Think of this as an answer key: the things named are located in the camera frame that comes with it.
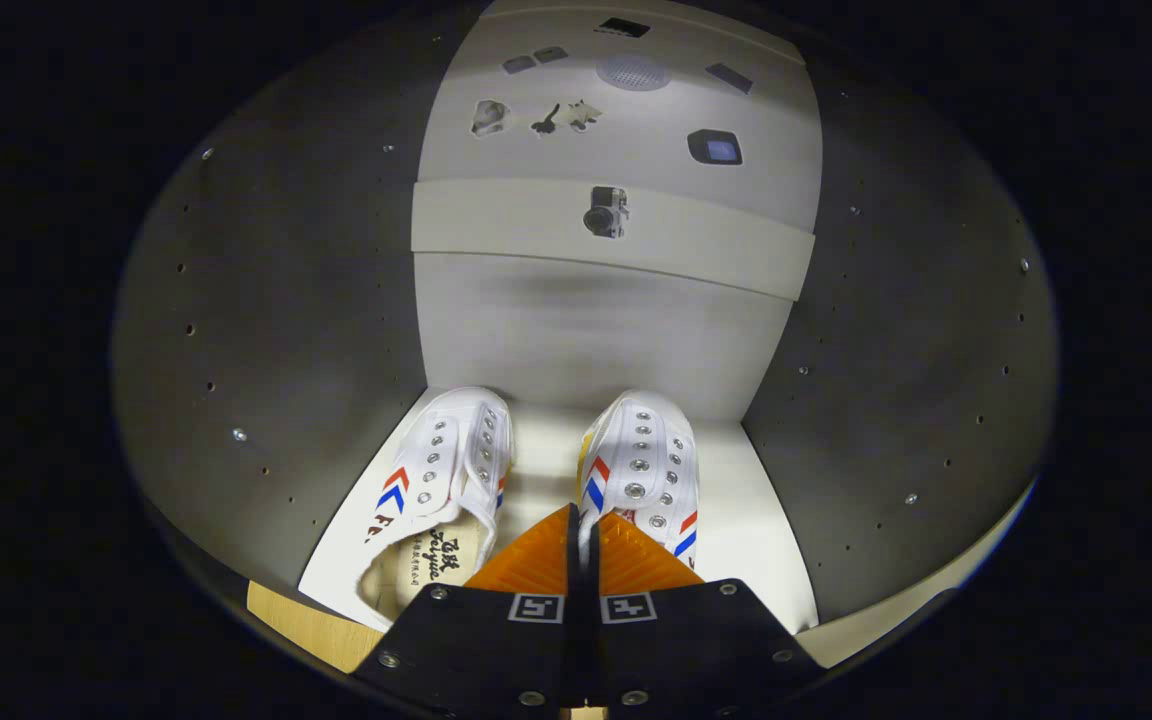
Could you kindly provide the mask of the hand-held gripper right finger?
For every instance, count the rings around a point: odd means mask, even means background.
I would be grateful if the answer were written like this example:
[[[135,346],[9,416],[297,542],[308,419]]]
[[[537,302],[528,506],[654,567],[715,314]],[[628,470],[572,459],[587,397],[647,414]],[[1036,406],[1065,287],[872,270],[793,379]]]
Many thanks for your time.
[[[704,582],[621,515],[591,539],[591,705],[609,714],[759,714],[826,679],[737,578]]]

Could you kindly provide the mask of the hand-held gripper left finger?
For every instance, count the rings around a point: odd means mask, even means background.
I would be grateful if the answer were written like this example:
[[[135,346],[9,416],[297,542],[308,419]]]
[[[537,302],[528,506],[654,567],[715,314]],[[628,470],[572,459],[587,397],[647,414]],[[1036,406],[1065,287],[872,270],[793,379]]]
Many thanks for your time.
[[[486,588],[430,584],[353,680],[403,714],[570,714],[582,703],[576,507],[526,530]]]

